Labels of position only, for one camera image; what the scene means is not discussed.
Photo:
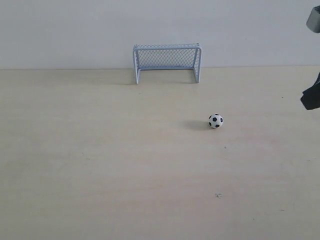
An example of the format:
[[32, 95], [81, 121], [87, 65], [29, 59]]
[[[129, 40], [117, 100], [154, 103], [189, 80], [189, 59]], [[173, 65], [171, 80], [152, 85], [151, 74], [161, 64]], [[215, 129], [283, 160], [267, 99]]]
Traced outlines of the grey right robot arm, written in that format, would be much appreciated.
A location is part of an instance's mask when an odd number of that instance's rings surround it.
[[[313, 33], [320, 33], [320, 6], [312, 8], [310, 15], [306, 21], [306, 26]], [[300, 98], [301, 103], [306, 110], [314, 110], [320, 108], [320, 75], [318, 74], [314, 84], [302, 92]]]

